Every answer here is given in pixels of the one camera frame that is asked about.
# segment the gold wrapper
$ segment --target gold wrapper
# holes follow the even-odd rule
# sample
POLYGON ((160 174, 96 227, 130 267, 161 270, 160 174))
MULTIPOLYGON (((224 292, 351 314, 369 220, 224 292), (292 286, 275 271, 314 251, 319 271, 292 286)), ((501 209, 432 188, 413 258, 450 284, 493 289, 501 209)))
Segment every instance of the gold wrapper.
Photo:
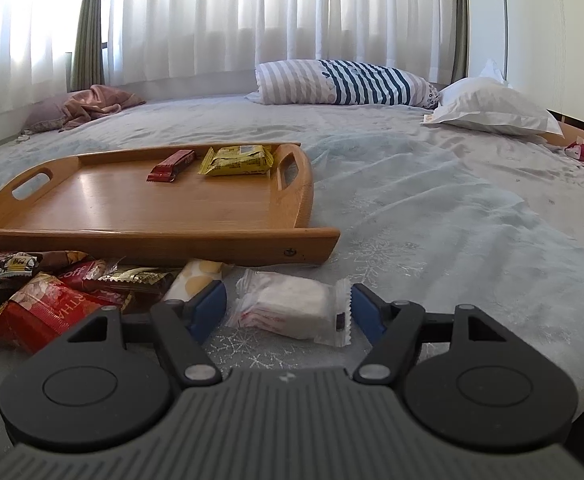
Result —
POLYGON ((274 157, 268 146, 228 146, 216 153, 210 148, 206 153, 198 174, 208 176, 267 173, 274 157))

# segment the bed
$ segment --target bed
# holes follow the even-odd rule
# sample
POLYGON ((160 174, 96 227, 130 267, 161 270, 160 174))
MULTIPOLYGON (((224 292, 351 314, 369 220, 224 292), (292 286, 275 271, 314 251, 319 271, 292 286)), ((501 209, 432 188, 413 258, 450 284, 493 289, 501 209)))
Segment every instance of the bed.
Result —
MULTIPOLYGON (((311 224, 342 235, 324 266, 274 270, 326 283, 347 276, 432 312, 476 304, 568 372, 584 410, 584 167, 541 137, 425 127, 423 114, 405 106, 264 106, 243 96, 150 103, 0 146, 0 187, 66 155, 299 141, 314 171, 311 224)), ((584 137, 569 126, 565 133, 563 144, 584 137)), ((241 273, 235 268, 226 279, 230 298, 241 273)), ((206 350, 224 371, 352 369, 369 349, 356 327, 352 336, 351 345, 333 349, 221 327, 206 350)), ((422 358, 439 351, 430 345, 422 358)), ((25 358, 0 344, 0 381, 25 358)), ((9 445, 0 419, 0 456, 9 445)))

